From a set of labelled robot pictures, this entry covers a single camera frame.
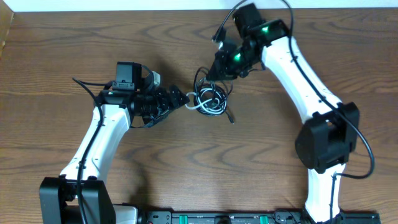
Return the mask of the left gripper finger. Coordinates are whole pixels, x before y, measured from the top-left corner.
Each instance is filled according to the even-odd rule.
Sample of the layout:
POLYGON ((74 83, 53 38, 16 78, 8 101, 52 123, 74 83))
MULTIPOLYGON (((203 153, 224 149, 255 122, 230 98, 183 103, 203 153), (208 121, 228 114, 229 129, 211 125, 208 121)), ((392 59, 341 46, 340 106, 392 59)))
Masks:
POLYGON ((173 112, 179 108, 181 108, 182 106, 186 105, 188 103, 187 100, 183 100, 183 101, 171 101, 169 103, 169 112, 173 112))
POLYGON ((189 97, 183 93, 176 85, 169 87, 170 97, 172 103, 189 103, 189 97))

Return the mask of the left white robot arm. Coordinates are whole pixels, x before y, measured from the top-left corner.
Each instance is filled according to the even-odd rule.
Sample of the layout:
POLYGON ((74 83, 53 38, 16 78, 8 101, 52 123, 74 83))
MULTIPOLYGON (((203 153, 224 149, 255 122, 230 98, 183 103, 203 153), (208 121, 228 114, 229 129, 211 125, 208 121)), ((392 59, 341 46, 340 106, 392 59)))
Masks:
POLYGON ((95 100, 91 124, 80 147, 58 177, 39 189, 44 223, 139 223, 144 217, 128 204, 113 204, 106 179, 116 150, 136 116, 145 128, 189 103, 175 85, 139 91, 103 90, 95 100))

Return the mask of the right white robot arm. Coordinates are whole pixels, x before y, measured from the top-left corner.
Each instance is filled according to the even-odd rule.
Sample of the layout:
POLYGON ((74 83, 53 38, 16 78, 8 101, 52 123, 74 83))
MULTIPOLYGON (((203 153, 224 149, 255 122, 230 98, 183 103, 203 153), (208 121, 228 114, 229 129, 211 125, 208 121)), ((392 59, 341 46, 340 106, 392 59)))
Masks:
POLYGON ((280 81, 293 101, 302 128, 295 140, 298 158, 308 170, 308 196, 304 212, 311 223, 337 223, 341 218, 338 195, 349 155, 355 150, 359 109, 344 104, 317 77, 300 52, 292 24, 267 21, 256 5, 237 3, 233 18, 242 44, 228 44, 223 26, 213 41, 219 43, 206 75, 210 82, 244 78, 259 63, 280 81))

